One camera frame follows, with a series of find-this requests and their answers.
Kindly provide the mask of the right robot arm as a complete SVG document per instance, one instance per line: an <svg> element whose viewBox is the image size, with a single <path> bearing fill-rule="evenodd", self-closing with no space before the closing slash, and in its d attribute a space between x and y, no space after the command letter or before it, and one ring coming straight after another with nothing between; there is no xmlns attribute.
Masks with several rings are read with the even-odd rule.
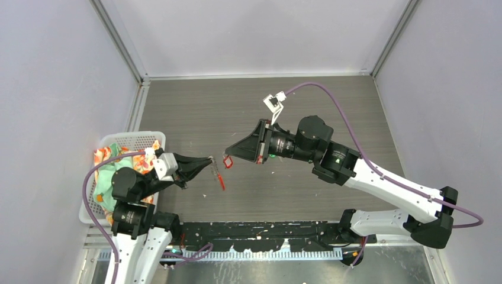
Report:
<svg viewBox="0 0 502 284"><path fill-rule="evenodd" d="M449 186L427 188L364 161L360 152L331 140L332 127L316 115L302 118L295 134L260 119L253 132L225 149L227 157L263 164L271 156L311 163L312 173L327 183L369 193L394 210L346 209L337 226L346 243L373 234L409 236L434 249L446 247L453 229L453 209L432 201L456 204Z"/></svg>

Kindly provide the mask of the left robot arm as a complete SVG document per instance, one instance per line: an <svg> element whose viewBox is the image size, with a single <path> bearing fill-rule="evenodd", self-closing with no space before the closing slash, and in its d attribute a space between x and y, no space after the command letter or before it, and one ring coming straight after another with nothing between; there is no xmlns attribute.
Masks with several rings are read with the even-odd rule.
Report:
<svg viewBox="0 0 502 284"><path fill-rule="evenodd" d="M181 223L174 213L156 210L145 198L171 186L185 189L213 157L187 157L163 149L148 148L144 156L153 168L140 173L133 168L117 170L112 178L110 260L105 283L150 283L168 245L181 239Z"/></svg>

